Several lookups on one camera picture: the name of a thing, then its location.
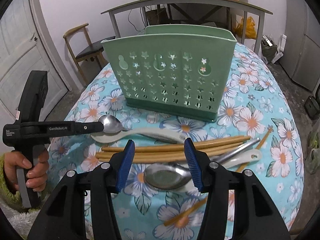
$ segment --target metal screw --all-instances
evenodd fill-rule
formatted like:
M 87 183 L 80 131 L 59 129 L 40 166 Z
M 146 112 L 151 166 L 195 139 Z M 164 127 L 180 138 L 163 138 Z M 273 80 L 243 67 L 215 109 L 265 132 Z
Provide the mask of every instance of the metal screw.
M 219 164 L 216 163 L 216 162 L 210 162 L 209 166 L 210 166 L 211 168 L 213 168 L 213 169 L 216 169 L 216 168 L 219 167 Z
M 245 170 L 244 174 L 247 175 L 248 177 L 251 177 L 253 173 L 250 170 Z
M 109 169 L 110 168 L 110 163 L 101 164 L 101 168 L 104 169 L 104 170 Z
M 76 174 L 76 172 L 74 170 L 68 171 L 67 172 L 67 176 L 68 177 L 73 177 Z

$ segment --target hand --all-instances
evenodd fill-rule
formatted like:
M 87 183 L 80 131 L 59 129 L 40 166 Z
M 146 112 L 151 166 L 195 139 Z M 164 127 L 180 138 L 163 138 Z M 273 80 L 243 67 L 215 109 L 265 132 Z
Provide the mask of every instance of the hand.
M 33 191 L 42 191 L 45 188 L 46 180 L 48 178 L 46 171 L 49 168 L 49 154 L 45 149 L 38 157 L 38 163 L 27 173 L 26 186 L 32 188 Z M 21 152 L 10 152 L 4 154 L 4 175 L 8 187 L 11 191 L 19 190 L 16 166 L 25 169 L 32 167 L 31 162 Z

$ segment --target floral tablecloth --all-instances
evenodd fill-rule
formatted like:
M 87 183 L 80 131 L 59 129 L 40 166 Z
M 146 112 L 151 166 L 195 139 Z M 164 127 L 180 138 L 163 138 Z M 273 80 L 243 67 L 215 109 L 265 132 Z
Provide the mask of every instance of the floral tablecloth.
M 178 131 L 193 141 L 235 135 L 263 137 L 263 158 L 248 166 L 266 188 L 288 228 L 300 206 L 304 169 L 300 138 L 287 100 L 266 65 L 241 44 L 235 47 L 231 71 L 216 123 L 195 121 L 127 107 L 117 79 L 107 65 L 82 93 L 66 117 L 67 121 L 92 122 L 105 112 L 116 116 L 124 127 L 160 127 Z M 159 144 L 143 136 L 132 136 L 136 146 Z M 124 146 L 122 139 L 113 146 Z M 89 135 L 54 138 L 49 147 L 49 184 L 55 186 L 70 169 L 92 171 L 99 165 L 95 154 L 101 144 Z M 163 222 L 194 205 L 204 194 L 196 188 L 188 192 L 159 192 L 143 182 L 145 164 L 132 165 L 127 184 L 113 199 L 123 239 L 196 239 L 204 206 L 172 226 Z M 85 218 L 91 221 L 90 192 L 85 199 Z M 232 236 L 234 192 L 229 192 L 226 239 Z

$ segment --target wooden chair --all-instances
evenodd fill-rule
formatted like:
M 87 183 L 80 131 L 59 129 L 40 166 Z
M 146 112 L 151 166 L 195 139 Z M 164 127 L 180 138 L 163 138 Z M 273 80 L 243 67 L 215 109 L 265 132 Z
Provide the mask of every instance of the wooden chair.
M 108 37 L 106 39 L 102 39 L 100 41 L 96 41 L 95 43 L 92 43 L 91 40 L 90 40 L 90 37 L 88 35 L 88 32 L 87 32 L 87 29 L 86 27 L 89 25 L 89 23 L 85 23 L 85 24 L 82 24 L 78 27 L 74 27 L 70 30 L 68 30 L 64 35 L 63 35 L 63 38 L 64 40 L 66 41 L 66 45 L 68 47 L 68 50 L 70 52 L 70 55 L 73 59 L 73 61 L 75 62 L 83 80 L 85 81 L 86 84 L 88 84 L 88 80 L 87 78 L 85 77 L 80 65 L 79 65 L 79 62 L 81 61 L 84 61 L 86 59 L 89 59 L 89 58 L 92 58 L 94 57 L 100 67 L 100 69 L 102 69 L 102 66 L 101 64 L 103 65 L 106 65 L 105 63 L 105 59 L 102 55 L 102 52 L 103 52 L 103 47 L 102 47 L 102 44 L 101 44 L 101 41 L 103 40 L 113 40 L 115 39 L 116 37 L 115 36 L 112 36 L 112 37 Z M 88 47 L 86 47 L 83 51 L 81 51 L 77 56 L 75 56 L 75 54 L 73 53 L 72 49 L 71 49 L 71 46 L 70 46 L 70 43 L 68 41 L 68 37 L 76 32 L 78 32 L 79 30 L 83 29 L 84 31 L 84 35 L 85 35 L 85 38 L 88 42 Z

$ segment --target round table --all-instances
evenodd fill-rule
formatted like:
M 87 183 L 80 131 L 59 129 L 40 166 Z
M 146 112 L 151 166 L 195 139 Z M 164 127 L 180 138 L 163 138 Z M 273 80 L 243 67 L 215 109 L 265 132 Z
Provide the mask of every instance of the round table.
M 193 141 L 235 135 L 262 138 L 273 126 L 272 133 L 261 148 L 263 158 L 248 168 L 255 172 L 287 227 L 291 227 L 299 210 L 303 189 L 300 138 L 287 100 L 274 77 L 261 59 L 244 45 L 236 44 L 216 123 L 127 107 L 109 64 L 82 93 L 65 120 L 93 122 L 105 112 L 116 116 L 125 128 L 173 129 L 191 137 Z M 161 143 L 139 135 L 130 139 L 134 140 L 136 146 Z M 124 147 L 127 140 L 122 139 L 112 146 Z M 92 171 L 100 164 L 95 154 L 101 145 L 89 135 L 54 138 L 49 147 L 49 185 L 57 185 L 70 169 L 78 173 Z M 200 194 L 196 188 L 188 192 L 154 190 L 143 182 L 146 167 L 146 164 L 133 164 L 125 188 L 113 199 L 123 239 L 196 239 L 205 206 L 175 225 L 165 227 L 163 222 L 206 195 Z M 232 236 L 233 211 L 234 193 L 229 191 L 226 239 Z M 90 193 L 85 199 L 85 218 L 91 221 Z

